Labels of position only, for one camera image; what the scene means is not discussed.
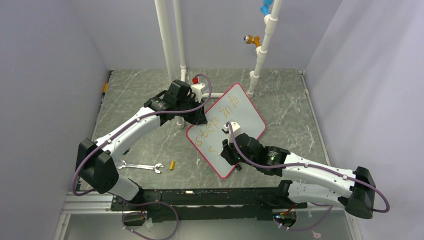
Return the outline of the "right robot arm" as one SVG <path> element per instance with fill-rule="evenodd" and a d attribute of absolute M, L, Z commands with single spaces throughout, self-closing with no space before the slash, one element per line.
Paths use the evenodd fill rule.
<path fill-rule="evenodd" d="M 361 219 L 373 217 L 376 185 L 367 168 L 330 167 L 284 148 L 263 146 L 245 133 L 235 139 L 222 141 L 220 156 L 238 170 L 245 163 L 264 175 L 281 177 L 275 207 L 309 202 L 344 208 Z"/>

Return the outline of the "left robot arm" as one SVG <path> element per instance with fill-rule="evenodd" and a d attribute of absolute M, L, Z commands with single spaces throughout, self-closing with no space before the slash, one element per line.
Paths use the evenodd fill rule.
<path fill-rule="evenodd" d="M 202 99 L 211 85 L 171 82 L 167 90 L 148 99 L 139 111 L 112 132 L 97 140 L 84 139 L 78 146 L 74 177 L 80 177 L 93 191 L 110 193 L 124 199 L 131 210 L 145 203 L 145 191 L 134 181 L 118 173 L 116 163 L 142 137 L 175 117 L 192 125 L 207 124 Z"/>

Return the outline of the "yellow marker cap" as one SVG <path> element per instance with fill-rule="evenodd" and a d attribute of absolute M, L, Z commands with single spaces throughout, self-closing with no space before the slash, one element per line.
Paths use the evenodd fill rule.
<path fill-rule="evenodd" d="M 175 161 L 172 161 L 169 169 L 172 171 L 175 168 Z"/>

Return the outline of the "pink framed whiteboard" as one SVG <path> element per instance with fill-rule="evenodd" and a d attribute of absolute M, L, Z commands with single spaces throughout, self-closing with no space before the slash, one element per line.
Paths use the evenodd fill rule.
<path fill-rule="evenodd" d="M 191 125 L 186 137 L 200 155 L 222 179 L 236 168 L 222 156 L 223 141 L 232 142 L 227 123 L 234 136 L 246 133 L 259 139 L 266 131 L 266 123 L 240 83 L 233 84 L 215 103 L 205 110 L 207 124 Z"/>

